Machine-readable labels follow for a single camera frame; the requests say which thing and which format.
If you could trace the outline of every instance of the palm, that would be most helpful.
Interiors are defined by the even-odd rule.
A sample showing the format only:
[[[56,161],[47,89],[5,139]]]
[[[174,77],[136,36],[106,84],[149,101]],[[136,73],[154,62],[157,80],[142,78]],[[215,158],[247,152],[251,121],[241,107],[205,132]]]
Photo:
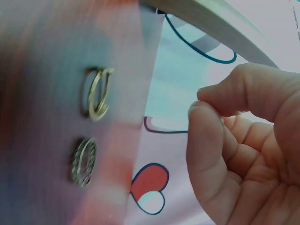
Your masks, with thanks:
[[[273,126],[241,117],[225,118],[221,136],[222,157],[215,168],[205,168],[203,178],[198,174],[193,181],[193,161],[188,160],[195,194],[208,215],[217,224],[298,224],[300,179],[286,162]],[[212,183],[220,182],[218,188],[211,188],[210,182],[207,187],[201,184],[207,183],[207,176],[215,178]]]

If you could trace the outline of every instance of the finger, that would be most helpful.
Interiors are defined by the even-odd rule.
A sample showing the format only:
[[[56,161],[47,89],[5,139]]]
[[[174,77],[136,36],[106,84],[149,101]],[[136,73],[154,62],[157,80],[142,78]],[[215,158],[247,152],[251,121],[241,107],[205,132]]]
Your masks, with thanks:
[[[299,75],[259,64],[242,64],[220,84],[198,91],[222,116],[251,111],[274,122],[283,103],[300,87]]]
[[[227,169],[244,179],[257,159],[259,152],[248,145],[238,143],[228,128],[224,127],[222,155]]]
[[[260,151],[264,141],[273,131],[272,124],[252,122],[242,116],[224,118],[224,125],[233,134],[238,143],[248,145]]]
[[[199,203],[217,224],[227,222],[240,191],[239,178],[227,171],[222,146],[219,115],[207,103],[196,103],[189,112],[187,168]]]

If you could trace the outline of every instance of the wooden edge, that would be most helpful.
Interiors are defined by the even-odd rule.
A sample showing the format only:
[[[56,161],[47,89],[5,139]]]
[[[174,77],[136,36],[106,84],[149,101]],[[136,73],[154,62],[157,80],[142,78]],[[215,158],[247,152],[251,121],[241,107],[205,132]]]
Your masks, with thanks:
[[[281,67],[275,46],[224,0],[141,0],[185,20],[249,62]]]

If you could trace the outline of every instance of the fingernail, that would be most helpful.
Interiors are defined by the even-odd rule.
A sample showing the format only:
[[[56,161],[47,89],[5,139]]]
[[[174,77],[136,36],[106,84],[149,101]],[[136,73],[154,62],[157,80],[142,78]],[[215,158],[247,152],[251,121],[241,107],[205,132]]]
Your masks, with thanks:
[[[188,115],[190,115],[190,113],[199,107],[199,104],[201,103],[201,101],[195,101],[191,106],[190,108],[188,109]]]

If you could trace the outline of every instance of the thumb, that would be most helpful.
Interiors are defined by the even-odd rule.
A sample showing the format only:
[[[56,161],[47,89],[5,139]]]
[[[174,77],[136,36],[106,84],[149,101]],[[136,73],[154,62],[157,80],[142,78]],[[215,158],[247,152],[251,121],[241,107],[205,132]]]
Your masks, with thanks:
[[[276,140],[300,172],[300,75],[263,65],[237,66],[220,84],[198,91],[198,99],[212,105],[222,116],[238,111],[274,122]]]

